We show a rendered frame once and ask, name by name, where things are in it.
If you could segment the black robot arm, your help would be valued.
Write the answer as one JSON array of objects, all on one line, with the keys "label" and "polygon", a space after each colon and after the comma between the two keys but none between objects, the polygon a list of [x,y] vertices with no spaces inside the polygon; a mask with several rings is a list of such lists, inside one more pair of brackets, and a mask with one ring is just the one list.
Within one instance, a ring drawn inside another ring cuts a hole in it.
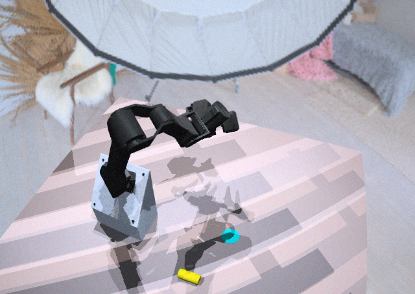
[{"label": "black robot arm", "polygon": [[[164,132],[175,138],[180,147],[188,148],[230,118],[228,109],[219,101],[214,104],[206,99],[195,101],[185,111],[177,116],[161,103],[154,106],[132,104],[111,114],[107,126],[112,144],[108,161],[102,164],[99,174],[113,198],[125,191],[133,193],[136,172],[126,168],[130,155],[149,147],[158,134]],[[147,138],[136,116],[150,118],[157,129],[153,136]]]}]

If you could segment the yellow cylinder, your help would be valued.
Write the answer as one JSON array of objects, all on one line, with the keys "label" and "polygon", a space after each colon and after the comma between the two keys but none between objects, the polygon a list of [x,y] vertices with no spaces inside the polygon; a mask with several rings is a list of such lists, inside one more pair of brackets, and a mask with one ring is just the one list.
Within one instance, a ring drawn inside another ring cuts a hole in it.
[{"label": "yellow cylinder", "polygon": [[201,280],[201,275],[187,271],[182,268],[178,271],[177,277],[192,282],[194,284],[198,284]]}]

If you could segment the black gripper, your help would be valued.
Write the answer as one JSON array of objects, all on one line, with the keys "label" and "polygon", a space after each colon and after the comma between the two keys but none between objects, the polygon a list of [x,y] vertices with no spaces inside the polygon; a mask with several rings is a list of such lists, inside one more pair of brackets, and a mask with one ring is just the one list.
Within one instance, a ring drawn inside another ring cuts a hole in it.
[{"label": "black gripper", "polygon": [[[235,132],[240,129],[236,111],[232,110],[232,111],[229,111],[229,113],[230,113],[230,118],[228,118],[225,122],[223,122],[220,125],[223,129],[223,133]],[[212,130],[209,130],[209,131],[210,131],[210,134],[206,138],[210,138],[214,135],[217,135],[216,129],[213,131]]]}]

